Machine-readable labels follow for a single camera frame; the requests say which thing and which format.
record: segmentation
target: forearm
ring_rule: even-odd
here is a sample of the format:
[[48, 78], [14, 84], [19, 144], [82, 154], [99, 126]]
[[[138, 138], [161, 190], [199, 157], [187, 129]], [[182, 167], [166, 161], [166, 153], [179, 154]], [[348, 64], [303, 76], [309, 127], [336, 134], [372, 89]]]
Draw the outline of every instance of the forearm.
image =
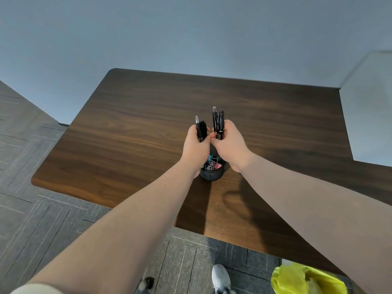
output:
[[178, 162], [91, 226], [29, 283], [65, 293], [134, 291], [195, 174]]
[[241, 170], [253, 189], [307, 242], [365, 291], [392, 275], [392, 207], [252, 154]]

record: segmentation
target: plastic bag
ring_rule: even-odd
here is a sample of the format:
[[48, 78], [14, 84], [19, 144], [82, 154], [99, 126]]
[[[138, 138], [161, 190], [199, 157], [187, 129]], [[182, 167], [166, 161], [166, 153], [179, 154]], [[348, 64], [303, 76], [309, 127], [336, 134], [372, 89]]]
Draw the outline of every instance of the plastic bag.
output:
[[347, 287], [331, 273], [292, 262], [276, 267], [271, 277], [276, 294], [347, 294]]

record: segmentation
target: pen holder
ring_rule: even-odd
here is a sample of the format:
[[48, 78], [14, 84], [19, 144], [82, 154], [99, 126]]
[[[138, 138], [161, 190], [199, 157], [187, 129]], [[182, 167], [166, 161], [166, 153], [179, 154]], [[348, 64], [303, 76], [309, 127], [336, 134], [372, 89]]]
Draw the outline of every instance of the pen holder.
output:
[[[216, 150], [216, 148], [212, 144], [210, 144], [210, 154], [213, 156], [216, 156], [216, 157], [219, 156], [218, 151]], [[224, 161], [224, 160], [221, 160], [221, 165], [222, 165], [221, 167], [219, 167], [218, 169], [215, 169], [215, 170], [201, 169], [200, 176], [208, 181], [218, 180], [219, 178], [221, 178], [223, 176], [225, 171], [228, 169], [227, 166], [229, 166], [228, 163], [226, 163], [226, 161]]]

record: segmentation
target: white sleeve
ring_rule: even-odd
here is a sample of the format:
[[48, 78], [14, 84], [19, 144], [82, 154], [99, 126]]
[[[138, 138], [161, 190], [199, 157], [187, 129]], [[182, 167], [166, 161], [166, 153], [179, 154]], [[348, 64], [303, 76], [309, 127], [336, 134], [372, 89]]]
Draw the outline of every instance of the white sleeve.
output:
[[43, 284], [28, 284], [19, 287], [11, 292], [11, 294], [62, 294], [55, 288]]

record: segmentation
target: white sneaker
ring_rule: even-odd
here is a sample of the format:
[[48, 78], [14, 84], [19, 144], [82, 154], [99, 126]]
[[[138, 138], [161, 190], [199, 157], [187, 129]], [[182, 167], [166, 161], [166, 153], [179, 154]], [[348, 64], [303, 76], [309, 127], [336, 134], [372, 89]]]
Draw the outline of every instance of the white sneaker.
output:
[[215, 294], [236, 294], [236, 292], [231, 289], [230, 277], [223, 265], [215, 264], [213, 266], [212, 278]]

